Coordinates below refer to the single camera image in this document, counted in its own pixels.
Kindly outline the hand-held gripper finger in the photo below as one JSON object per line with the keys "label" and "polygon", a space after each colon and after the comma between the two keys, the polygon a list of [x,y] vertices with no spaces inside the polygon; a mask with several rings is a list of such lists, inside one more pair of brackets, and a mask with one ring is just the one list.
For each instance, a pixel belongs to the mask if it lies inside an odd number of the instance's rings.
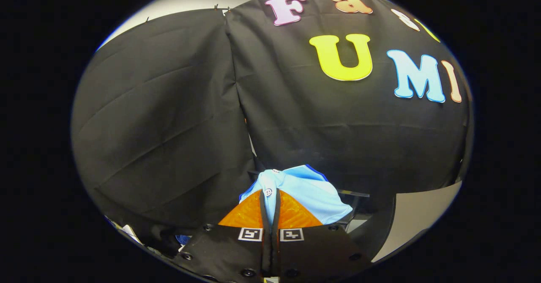
{"label": "hand-held gripper finger", "polygon": [[269,224],[262,190],[250,194],[217,224],[193,233],[173,262],[218,283],[261,283],[269,268]]}
{"label": "hand-held gripper finger", "polygon": [[342,219],[323,221],[281,189],[272,235],[272,272],[281,283],[341,283],[373,265]]}

